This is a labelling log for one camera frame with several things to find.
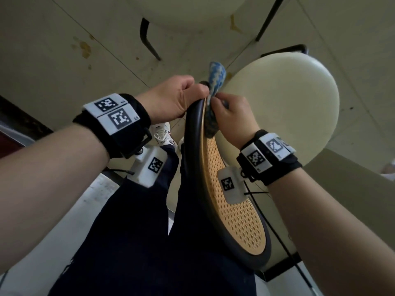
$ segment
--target black wrist strap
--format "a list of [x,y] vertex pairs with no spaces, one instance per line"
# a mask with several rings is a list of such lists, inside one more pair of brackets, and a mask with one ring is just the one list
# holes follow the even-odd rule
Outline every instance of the black wrist strap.
[[87,110],[83,110],[81,114],[77,115],[73,122],[90,129],[104,145],[110,155],[110,158],[124,157],[128,159],[136,151],[141,149],[144,144],[151,140],[152,137],[148,131],[151,125],[151,119],[144,107],[134,97],[129,94],[119,95],[126,99],[136,111],[140,117],[138,121],[112,135],[109,135],[101,123]]
[[[294,154],[289,154],[285,158],[279,160],[274,154],[273,151],[270,151],[269,148],[259,139],[263,136],[268,134],[267,131],[265,130],[259,130],[256,132],[255,136],[253,139],[248,141],[242,148],[241,151],[250,146],[252,143],[259,149],[259,152],[261,153],[263,158],[260,158],[261,160],[266,160],[266,162],[271,165],[270,168],[266,169],[263,172],[258,172],[251,161],[246,158],[246,156],[242,153],[239,154],[237,157],[237,161],[239,162],[241,168],[243,169],[243,173],[245,176],[247,176],[251,181],[255,180],[260,180],[264,183],[265,186],[268,186],[269,184],[273,183],[274,181],[278,180],[279,178],[282,178],[284,175],[288,174],[289,172],[302,167],[302,164],[300,164],[297,160],[297,157],[295,157]],[[295,151],[293,148],[291,148],[288,144],[286,144],[283,140],[281,140],[279,137],[277,137],[274,142],[279,143],[279,145],[283,148],[289,148]]]

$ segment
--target wristband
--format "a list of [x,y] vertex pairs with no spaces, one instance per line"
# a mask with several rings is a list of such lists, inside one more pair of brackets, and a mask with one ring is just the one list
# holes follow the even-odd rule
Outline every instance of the wristband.
[[268,186],[289,172],[302,167],[294,155],[295,149],[277,134],[259,130],[237,157],[243,173],[252,182],[259,179]]
[[148,130],[151,125],[149,115],[129,94],[111,94],[83,108],[73,122],[90,129],[110,158],[128,159],[152,139]]

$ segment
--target blue and white patterned cloth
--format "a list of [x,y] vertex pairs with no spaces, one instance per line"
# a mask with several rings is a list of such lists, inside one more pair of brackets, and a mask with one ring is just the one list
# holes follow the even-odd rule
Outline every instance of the blue and white patterned cloth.
[[210,95],[207,97],[206,112],[204,117],[204,135],[206,138],[213,138],[214,135],[219,130],[214,112],[211,109],[210,101],[211,98],[215,96],[215,94],[223,85],[225,78],[226,78],[226,70],[224,66],[219,62],[210,62],[210,70],[209,70]]

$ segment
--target forearm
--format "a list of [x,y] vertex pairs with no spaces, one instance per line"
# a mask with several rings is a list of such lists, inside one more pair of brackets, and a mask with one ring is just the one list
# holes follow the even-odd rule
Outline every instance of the forearm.
[[394,252],[303,169],[268,188],[325,295],[395,294]]
[[41,241],[108,160],[77,124],[0,160],[0,274]]

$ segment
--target person's left hand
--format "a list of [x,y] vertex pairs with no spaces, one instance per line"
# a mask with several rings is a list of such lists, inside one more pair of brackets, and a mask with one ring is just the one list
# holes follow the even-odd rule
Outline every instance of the person's left hand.
[[172,121],[182,116],[195,101],[209,95],[209,88],[195,84],[192,76],[173,76],[136,99],[147,111],[151,124]]

